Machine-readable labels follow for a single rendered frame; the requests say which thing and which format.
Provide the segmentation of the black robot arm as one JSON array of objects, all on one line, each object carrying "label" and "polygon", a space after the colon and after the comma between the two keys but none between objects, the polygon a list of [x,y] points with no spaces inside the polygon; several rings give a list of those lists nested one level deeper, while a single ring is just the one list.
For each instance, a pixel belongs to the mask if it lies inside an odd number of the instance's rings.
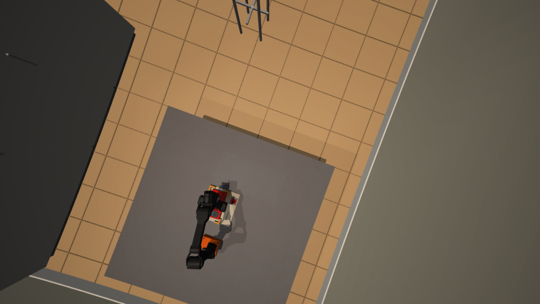
[{"label": "black robot arm", "polygon": [[[201,250],[201,241],[204,236],[206,222],[210,219],[213,210],[213,203],[216,203],[218,197],[219,194],[214,191],[204,191],[204,202],[200,202],[197,206],[197,227],[189,254],[186,258],[186,266],[189,269],[201,269],[204,267],[204,261],[206,259],[215,258],[217,244],[209,242],[208,247],[203,247]],[[191,253],[198,254],[198,256],[190,256]]]}]

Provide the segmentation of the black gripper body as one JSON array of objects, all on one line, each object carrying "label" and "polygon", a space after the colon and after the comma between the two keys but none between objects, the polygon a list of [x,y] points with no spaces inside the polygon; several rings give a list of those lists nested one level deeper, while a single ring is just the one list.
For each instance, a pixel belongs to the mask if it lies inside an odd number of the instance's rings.
[{"label": "black gripper body", "polygon": [[[204,195],[201,195],[201,196],[200,196],[200,198],[199,198],[199,200],[198,200],[198,202],[197,202],[197,205],[199,205],[200,202],[204,202]],[[222,201],[222,202],[221,202],[221,201],[218,201],[218,202],[216,202],[216,203],[213,203],[213,210],[214,210],[215,208],[218,207],[220,212],[225,212],[226,209],[227,209],[227,205],[228,205],[227,202],[224,202],[224,201]]]}]

